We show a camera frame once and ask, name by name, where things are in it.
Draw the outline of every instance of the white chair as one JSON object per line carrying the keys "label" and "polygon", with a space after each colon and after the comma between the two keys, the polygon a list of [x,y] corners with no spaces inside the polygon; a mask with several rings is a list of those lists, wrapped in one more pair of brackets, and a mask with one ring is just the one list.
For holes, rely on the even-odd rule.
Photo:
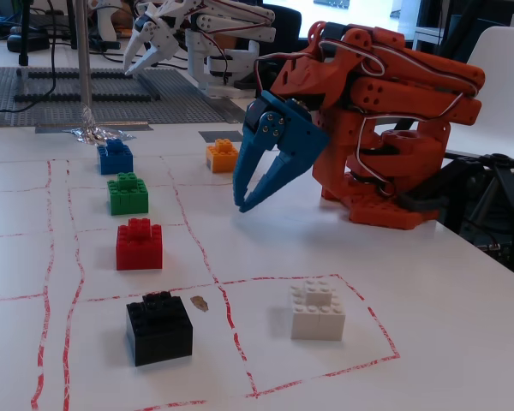
{"label": "white chair", "polygon": [[474,126],[451,125],[448,150],[499,152],[514,158],[514,27],[491,27],[480,36],[469,64],[486,73]]}

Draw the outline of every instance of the aluminum foil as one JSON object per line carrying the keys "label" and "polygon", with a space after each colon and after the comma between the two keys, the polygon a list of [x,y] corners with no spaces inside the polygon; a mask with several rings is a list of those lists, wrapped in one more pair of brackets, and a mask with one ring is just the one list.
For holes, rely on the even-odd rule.
{"label": "aluminum foil", "polygon": [[82,104],[82,126],[72,130],[65,130],[66,133],[72,133],[82,143],[91,144],[93,146],[102,146],[109,139],[133,140],[135,137],[131,134],[124,133],[120,130],[112,128],[100,127],[95,124],[92,109]]}

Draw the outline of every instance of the small debris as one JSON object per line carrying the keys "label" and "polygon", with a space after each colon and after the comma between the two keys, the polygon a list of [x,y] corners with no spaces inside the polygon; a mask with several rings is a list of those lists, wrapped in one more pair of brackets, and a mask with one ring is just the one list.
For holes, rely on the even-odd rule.
{"label": "small debris", "polygon": [[195,297],[192,297],[190,300],[192,301],[192,303],[194,304],[194,306],[196,308],[198,308],[199,310],[203,311],[204,313],[209,309],[207,307],[206,301],[202,297],[200,297],[199,295],[197,295]]}

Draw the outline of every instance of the white lego brick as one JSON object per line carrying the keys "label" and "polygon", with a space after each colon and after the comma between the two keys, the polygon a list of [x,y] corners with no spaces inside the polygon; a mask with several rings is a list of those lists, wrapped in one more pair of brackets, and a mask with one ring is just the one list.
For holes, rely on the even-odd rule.
{"label": "white lego brick", "polygon": [[316,339],[320,318],[317,306],[307,306],[304,293],[299,287],[291,287],[291,338],[302,340]]}
{"label": "white lego brick", "polygon": [[316,339],[326,341],[341,341],[343,339],[343,329],[346,314],[343,303],[336,295],[332,297],[330,306],[320,307],[320,317],[318,319],[318,333]]}
{"label": "white lego brick", "polygon": [[327,281],[307,280],[304,283],[304,293],[307,306],[330,306],[333,290]]}

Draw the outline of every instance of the green lego brick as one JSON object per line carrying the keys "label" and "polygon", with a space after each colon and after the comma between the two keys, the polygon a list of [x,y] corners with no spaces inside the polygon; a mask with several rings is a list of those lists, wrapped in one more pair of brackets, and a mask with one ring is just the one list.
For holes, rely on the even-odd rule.
{"label": "green lego brick", "polygon": [[118,174],[118,189],[131,190],[137,188],[137,176],[135,173]]}
{"label": "green lego brick", "polygon": [[118,181],[109,181],[111,215],[148,213],[148,192],[145,183],[134,173],[118,174]]}

